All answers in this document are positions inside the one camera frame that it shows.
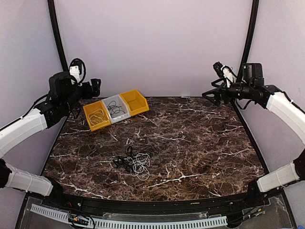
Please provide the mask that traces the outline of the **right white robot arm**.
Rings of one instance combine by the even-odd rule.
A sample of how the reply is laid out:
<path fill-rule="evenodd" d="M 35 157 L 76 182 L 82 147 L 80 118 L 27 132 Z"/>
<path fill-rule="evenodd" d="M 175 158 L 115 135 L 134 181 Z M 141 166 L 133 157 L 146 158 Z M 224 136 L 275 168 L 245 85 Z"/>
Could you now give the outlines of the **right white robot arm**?
<path fill-rule="evenodd" d="M 216 106 L 221 102 L 229 103 L 246 99 L 277 116 L 303 142 L 305 140 L 305 112 L 289 98 L 285 91 L 275 85 L 264 83 L 263 68 L 260 63 L 244 63 L 242 78 L 232 69 L 220 62 L 213 64 L 218 79 L 211 85 L 214 89 L 202 94 Z M 262 193 L 303 181 L 305 179 L 305 154 L 302 152 L 293 162 L 284 165 L 274 172 L 264 175 L 252 184 L 251 190 L 243 197 L 243 203 L 253 207 L 262 198 Z"/>

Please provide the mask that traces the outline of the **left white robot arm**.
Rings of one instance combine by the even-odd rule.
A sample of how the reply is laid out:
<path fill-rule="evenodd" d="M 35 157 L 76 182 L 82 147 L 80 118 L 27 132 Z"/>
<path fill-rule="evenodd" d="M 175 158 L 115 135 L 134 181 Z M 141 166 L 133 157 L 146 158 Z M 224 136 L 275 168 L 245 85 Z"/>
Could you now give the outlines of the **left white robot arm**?
<path fill-rule="evenodd" d="M 100 79 L 84 82 L 74 74 L 60 72 L 49 78 L 49 92 L 34 102 L 29 111 L 0 129 L 0 156 L 34 134 L 50 129 L 68 117 L 81 99 L 100 95 Z M 0 160 L 0 186 L 48 197 L 57 208 L 67 204 L 63 187 L 53 178 L 38 176 Z"/>

